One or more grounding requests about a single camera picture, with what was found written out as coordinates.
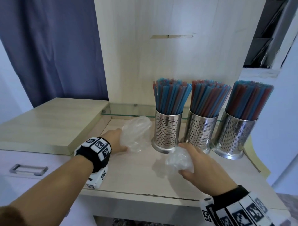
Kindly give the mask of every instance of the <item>wooden board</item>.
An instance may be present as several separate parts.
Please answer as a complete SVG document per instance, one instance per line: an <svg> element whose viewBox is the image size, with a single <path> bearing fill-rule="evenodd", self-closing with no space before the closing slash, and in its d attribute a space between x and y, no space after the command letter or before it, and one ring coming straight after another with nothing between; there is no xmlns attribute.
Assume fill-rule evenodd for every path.
<svg viewBox="0 0 298 226"><path fill-rule="evenodd" d="M154 105L152 82L160 77L214 79L232 85L239 78L265 0L94 3L109 101Z"/></svg>
<svg viewBox="0 0 298 226"><path fill-rule="evenodd" d="M110 129L122 128L126 121L111 119L103 133ZM182 123L179 139L184 135L184 130L185 123ZM151 136L153 135L154 126L151 128ZM268 208L286 210L274 190L246 156L239 160L228 160L213 151L210 155L222 165L237 184L259 194ZM81 194L96 195L98 192L99 196L144 202L151 202L150 200L155 197L154 202L159 203L196 205L194 201L205 198L206 194L179 174L169 176L164 164L166 157L166 154L157 152L151 146L138 153L111 156L109 170L100 191L90 193L82 191Z"/></svg>
<svg viewBox="0 0 298 226"><path fill-rule="evenodd" d="M106 100L50 100L1 124L0 149L70 155L100 120L107 104Z"/></svg>

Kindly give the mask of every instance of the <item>straw holder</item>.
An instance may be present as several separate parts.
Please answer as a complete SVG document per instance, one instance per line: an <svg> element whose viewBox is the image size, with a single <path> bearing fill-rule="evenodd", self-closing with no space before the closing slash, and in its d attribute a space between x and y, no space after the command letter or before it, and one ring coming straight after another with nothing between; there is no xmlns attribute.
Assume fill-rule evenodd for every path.
<svg viewBox="0 0 298 226"><path fill-rule="evenodd" d="M211 149L227 159L242 158L243 146L256 121L238 119L224 111L215 138L211 140Z"/></svg>
<svg viewBox="0 0 298 226"><path fill-rule="evenodd" d="M151 141L155 150L168 154L178 146L182 113L177 115L155 112L154 137Z"/></svg>
<svg viewBox="0 0 298 226"><path fill-rule="evenodd" d="M217 117L206 118L188 112L184 138L181 142L191 143L200 148L204 153L210 152L209 142L217 121Z"/></svg>

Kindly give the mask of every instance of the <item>wristband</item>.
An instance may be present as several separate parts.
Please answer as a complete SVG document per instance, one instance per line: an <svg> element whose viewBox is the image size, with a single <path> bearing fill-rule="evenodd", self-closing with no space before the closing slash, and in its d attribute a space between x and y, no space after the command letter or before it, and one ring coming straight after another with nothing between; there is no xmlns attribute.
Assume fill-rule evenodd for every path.
<svg viewBox="0 0 298 226"><path fill-rule="evenodd" d="M90 160L93 164L92 173L97 173L107 166L111 154L111 145L102 137L92 137L74 151L74 155L78 154Z"/></svg>

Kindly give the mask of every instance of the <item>glass shelf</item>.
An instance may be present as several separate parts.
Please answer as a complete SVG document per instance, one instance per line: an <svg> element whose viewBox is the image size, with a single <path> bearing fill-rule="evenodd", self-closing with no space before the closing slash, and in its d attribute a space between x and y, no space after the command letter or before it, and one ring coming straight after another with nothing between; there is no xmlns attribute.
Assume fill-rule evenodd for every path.
<svg viewBox="0 0 298 226"><path fill-rule="evenodd" d="M189 107L183 108L182 119L187 119ZM224 109L219 112L218 122ZM114 115L114 116L147 116L148 118L155 118L155 106L152 105L133 105L133 104L120 104L120 103L109 103L107 107L102 110L102 115Z"/></svg>

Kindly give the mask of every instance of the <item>hand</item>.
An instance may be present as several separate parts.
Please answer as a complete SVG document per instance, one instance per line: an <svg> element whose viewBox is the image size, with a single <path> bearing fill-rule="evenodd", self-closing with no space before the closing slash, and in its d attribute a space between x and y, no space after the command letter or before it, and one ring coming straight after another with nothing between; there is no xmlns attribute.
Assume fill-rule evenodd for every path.
<svg viewBox="0 0 298 226"><path fill-rule="evenodd" d="M180 143L179 146L188 151L195 170L194 173L187 170L180 170L179 173L200 191L216 196L238 187L221 165L209 155L189 143Z"/></svg>
<svg viewBox="0 0 298 226"><path fill-rule="evenodd" d="M112 149L111 154L127 151L127 147L120 145L121 132L121 129L115 129L109 130L101 135L102 138L105 138L110 143Z"/></svg>

